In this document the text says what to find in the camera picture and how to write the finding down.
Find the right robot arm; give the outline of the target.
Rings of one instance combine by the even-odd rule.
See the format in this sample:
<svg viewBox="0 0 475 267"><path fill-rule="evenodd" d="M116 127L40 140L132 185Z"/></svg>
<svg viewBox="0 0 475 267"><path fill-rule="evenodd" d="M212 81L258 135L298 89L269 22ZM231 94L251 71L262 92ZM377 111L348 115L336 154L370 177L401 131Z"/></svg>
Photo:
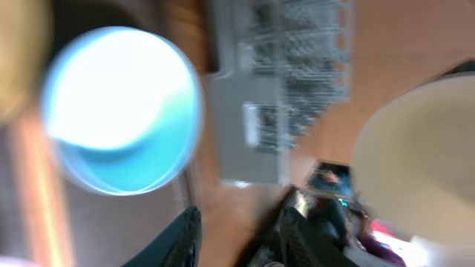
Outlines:
<svg viewBox="0 0 475 267"><path fill-rule="evenodd" d="M236 266L404 266L373 235L350 168L322 162L307 186L291 186L262 217Z"/></svg>

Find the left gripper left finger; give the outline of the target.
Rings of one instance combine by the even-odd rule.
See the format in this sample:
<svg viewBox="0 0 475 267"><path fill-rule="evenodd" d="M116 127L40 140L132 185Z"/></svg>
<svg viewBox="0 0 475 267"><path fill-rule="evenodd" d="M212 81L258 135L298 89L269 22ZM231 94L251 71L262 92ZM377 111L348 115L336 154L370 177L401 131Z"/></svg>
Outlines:
<svg viewBox="0 0 475 267"><path fill-rule="evenodd" d="M198 267L202 239L200 210L189 206L123 267Z"/></svg>

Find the light blue bowl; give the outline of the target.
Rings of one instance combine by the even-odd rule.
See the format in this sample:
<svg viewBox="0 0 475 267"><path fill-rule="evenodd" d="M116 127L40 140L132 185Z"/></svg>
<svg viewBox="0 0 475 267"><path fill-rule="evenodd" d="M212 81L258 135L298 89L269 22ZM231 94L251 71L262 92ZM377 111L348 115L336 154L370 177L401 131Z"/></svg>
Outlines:
<svg viewBox="0 0 475 267"><path fill-rule="evenodd" d="M200 79L170 40L134 27L100 27L54 57L42 118L72 182L109 196L146 194L178 177L197 148Z"/></svg>

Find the white bowl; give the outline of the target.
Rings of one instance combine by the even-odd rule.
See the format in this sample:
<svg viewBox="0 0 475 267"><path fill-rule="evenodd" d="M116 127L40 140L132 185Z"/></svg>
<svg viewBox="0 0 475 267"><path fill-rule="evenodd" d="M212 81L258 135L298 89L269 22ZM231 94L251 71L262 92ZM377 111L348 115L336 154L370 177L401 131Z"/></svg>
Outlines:
<svg viewBox="0 0 475 267"><path fill-rule="evenodd" d="M378 218L474 251L474 74L444 76L378 110L356 141L351 174Z"/></svg>

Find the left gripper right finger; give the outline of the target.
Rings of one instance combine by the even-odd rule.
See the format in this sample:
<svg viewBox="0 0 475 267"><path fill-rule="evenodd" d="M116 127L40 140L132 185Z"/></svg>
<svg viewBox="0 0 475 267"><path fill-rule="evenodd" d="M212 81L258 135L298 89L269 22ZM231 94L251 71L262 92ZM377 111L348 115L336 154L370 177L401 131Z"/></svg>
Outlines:
<svg viewBox="0 0 475 267"><path fill-rule="evenodd" d="M358 267L293 207L281 212L279 231L286 267Z"/></svg>

